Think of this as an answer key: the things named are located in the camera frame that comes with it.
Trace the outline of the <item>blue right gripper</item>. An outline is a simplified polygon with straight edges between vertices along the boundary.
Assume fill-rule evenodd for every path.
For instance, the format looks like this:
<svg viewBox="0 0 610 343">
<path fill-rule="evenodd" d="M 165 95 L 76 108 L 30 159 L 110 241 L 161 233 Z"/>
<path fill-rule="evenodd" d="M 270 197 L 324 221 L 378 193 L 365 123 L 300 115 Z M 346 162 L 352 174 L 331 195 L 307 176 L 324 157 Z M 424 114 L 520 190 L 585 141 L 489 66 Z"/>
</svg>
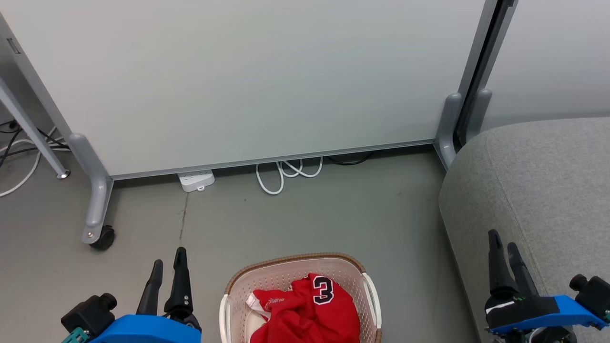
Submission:
<svg viewBox="0 0 610 343">
<path fill-rule="evenodd" d="M 606 328 L 606 295 L 538 297 L 517 244 L 508 244 L 513 280 L 497 230 L 488 231 L 488 243 L 490 296 L 512 298 L 519 292 L 521 297 L 486 306 L 486 330 L 495 337 L 494 343 L 578 343 L 575 326 Z"/>
</svg>

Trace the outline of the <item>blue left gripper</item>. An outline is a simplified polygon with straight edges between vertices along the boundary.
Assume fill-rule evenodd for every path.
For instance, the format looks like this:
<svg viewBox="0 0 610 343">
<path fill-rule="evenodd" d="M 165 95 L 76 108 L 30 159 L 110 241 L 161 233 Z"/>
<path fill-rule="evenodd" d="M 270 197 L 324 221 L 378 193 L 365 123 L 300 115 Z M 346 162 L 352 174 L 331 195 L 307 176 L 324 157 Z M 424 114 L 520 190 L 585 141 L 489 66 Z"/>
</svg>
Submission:
<svg viewBox="0 0 610 343">
<path fill-rule="evenodd" d="M 201 330 L 187 318 L 193 314 L 193 298 L 187 253 L 176 250 L 166 316 L 156 316 L 163 278 L 163 261 L 157 259 L 148 278 L 136 314 L 115 319 L 111 311 L 96 310 L 90 315 L 90 343 L 201 343 Z"/>
</svg>

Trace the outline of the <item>red jersey with number three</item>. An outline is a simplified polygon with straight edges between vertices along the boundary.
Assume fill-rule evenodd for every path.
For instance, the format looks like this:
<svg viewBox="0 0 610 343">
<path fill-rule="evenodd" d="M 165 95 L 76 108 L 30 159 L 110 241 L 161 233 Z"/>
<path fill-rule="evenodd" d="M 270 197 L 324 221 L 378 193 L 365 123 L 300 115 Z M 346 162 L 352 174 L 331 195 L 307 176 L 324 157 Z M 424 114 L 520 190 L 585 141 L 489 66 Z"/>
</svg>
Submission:
<svg viewBox="0 0 610 343">
<path fill-rule="evenodd" d="M 250 343 L 360 343 L 353 297 L 327 276 L 310 273 L 288 291 L 257 289 L 246 303 L 265 320 Z"/>
</svg>

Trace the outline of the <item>grey fabric sofa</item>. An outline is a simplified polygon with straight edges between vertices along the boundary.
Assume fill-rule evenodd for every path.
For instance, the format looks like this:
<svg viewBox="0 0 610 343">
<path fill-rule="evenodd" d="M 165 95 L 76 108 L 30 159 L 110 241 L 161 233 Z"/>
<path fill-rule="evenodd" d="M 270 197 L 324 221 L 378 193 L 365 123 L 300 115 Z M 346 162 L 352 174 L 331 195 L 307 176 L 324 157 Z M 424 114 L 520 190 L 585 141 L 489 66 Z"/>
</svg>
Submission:
<svg viewBox="0 0 610 343">
<path fill-rule="evenodd" d="M 484 131 L 448 168 L 439 208 L 478 334 L 486 332 L 488 231 L 516 243 L 540 295 L 575 297 L 581 274 L 610 283 L 610 118 Z"/>
</svg>

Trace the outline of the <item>beige plastic laundry basket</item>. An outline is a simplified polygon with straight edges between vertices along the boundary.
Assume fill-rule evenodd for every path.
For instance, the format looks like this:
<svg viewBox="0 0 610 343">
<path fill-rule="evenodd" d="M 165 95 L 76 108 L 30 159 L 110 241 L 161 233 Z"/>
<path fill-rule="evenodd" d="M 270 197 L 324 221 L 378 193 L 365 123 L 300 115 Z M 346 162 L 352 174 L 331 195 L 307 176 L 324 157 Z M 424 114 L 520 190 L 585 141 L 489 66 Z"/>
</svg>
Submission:
<svg viewBox="0 0 610 343">
<path fill-rule="evenodd" d="M 255 289 L 287 291 L 294 280 L 315 273 L 331 278 L 353 298 L 360 320 L 360 343 L 382 343 L 382 313 L 372 278 L 355 258 L 339 252 L 316 252 L 270 259 L 242 268 L 230 279 L 219 308 L 222 343 L 250 343 L 264 323 L 246 299 Z"/>
</svg>

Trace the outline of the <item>white power strip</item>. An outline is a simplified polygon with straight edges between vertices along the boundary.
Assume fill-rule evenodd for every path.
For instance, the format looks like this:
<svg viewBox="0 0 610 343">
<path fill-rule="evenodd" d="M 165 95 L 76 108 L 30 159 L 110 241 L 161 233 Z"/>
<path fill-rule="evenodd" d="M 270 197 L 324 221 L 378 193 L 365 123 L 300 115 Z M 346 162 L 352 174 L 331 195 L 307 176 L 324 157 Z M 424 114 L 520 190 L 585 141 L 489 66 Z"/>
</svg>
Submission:
<svg viewBox="0 0 610 343">
<path fill-rule="evenodd" d="M 212 170 L 199 170 L 177 174 L 181 187 L 185 192 L 202 192 L 215 182 Z"/>
</svg>

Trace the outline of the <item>grey board leg with caster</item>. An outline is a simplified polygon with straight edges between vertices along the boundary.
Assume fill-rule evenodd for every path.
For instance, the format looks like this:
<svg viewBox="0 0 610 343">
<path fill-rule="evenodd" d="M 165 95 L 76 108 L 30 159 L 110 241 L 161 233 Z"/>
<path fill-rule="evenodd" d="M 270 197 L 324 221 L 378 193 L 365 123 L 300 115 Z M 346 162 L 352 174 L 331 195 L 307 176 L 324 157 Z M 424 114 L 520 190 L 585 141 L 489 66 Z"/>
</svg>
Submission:
<svg viewBox="0 0 610 343">
<path fill-rule="evenodd" d="M 114 228 L 104 224 L 114 181 L 85 135 L 72 133 L 68 145 L 90 180 L 91 194 L 82 241 L 96 251 L 106 251 L 116 237 Z"/>
</svg>

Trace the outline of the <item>grey board leg without caster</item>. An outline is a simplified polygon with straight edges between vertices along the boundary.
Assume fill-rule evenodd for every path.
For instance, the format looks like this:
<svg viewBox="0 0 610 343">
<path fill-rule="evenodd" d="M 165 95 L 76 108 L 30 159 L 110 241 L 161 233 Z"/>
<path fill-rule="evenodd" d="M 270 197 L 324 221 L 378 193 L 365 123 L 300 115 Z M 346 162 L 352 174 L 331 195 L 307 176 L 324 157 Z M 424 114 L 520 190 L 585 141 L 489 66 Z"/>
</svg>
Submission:
<svg viewBox="0 0 610 343">
<path fill-rule="evenodd" d="M 462 105 L 463 97 L 460 93 L 452 93 L 446 97 L 436 137 L 433 142 L 434 149 L 445 170 L 448 170 L 456 156 L 454 132 Z"/>
</svg>

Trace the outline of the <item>grey narrow partition leg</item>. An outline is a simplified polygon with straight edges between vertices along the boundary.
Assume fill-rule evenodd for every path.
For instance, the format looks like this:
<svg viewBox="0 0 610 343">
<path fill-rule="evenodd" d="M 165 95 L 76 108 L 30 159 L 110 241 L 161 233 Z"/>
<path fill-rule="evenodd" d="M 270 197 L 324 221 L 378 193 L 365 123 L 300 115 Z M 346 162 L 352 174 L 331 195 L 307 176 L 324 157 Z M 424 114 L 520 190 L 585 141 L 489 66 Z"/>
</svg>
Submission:
<svg viewBox="0 0 610 343">
<path fill-rule="evenodd" d="M 466 123 L 466 142 L 470 141 L 481 132 L 482 122 L 487 113 L 491 97 L 492 91 L 490 89 L 485 88 L 477 91 L 471 105 L 470 119 L 468 119 Z"/>
</svg>

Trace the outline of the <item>grey metal table leg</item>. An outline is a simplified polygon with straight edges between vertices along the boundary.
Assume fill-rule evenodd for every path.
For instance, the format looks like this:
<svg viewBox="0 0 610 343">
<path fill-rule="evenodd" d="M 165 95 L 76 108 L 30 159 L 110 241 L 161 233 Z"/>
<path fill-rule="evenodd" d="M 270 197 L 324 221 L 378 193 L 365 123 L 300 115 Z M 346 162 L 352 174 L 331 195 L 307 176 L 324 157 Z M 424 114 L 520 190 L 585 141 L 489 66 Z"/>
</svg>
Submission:
<svg viewBox="0 0 610 343">
<path fill-rule="evenodd" d="M 70 170 L 61 164 L 51 147 L 48 145 L 47 141 L 44 139 L 44 135 L 41 134 L 35 124 L 33 124 L 33 121 L 27 115 L 22 105 L 17 101 L 17 98 L 13 95 L 1 77 L 0 102 L 2 102 L 9 113 L 13 115 L 14 119 L 17 120 L 17 123 L 28 135 L 31 141 L 33 141 L 33 144 L 38 148 L 41 155 L 48 161 L 55 173 L 57 173 L 57 178 L 66 179 L 71 173 Z"/>
</svg>

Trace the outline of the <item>narrow white partition board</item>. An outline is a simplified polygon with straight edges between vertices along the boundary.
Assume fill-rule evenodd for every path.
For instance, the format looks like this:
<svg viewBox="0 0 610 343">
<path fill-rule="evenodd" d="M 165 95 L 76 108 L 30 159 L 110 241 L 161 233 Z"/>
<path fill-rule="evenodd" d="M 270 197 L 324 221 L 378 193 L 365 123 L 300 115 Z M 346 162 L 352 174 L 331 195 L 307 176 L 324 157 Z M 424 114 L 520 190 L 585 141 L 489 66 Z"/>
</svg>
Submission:
<svg viewBox="0 0 610 343">
<path fill-rule="evenodd" d="M 610 117 L 610 0 L 518 0 L 482 130 Z"/>
</svg>

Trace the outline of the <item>large white partition board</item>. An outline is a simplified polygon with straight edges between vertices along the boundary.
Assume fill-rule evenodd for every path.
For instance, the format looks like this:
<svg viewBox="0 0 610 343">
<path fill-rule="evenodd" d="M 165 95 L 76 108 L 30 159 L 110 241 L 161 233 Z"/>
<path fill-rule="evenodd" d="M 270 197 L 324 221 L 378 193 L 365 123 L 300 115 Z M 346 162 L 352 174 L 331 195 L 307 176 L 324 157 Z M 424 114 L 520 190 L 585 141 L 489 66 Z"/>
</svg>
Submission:
<svg viewBox="0 0 610 343">
<path fill-rule="evenodd" d="M 485 0 L 0 0 L 111 176 L 434 139 Z"/>
</svg>

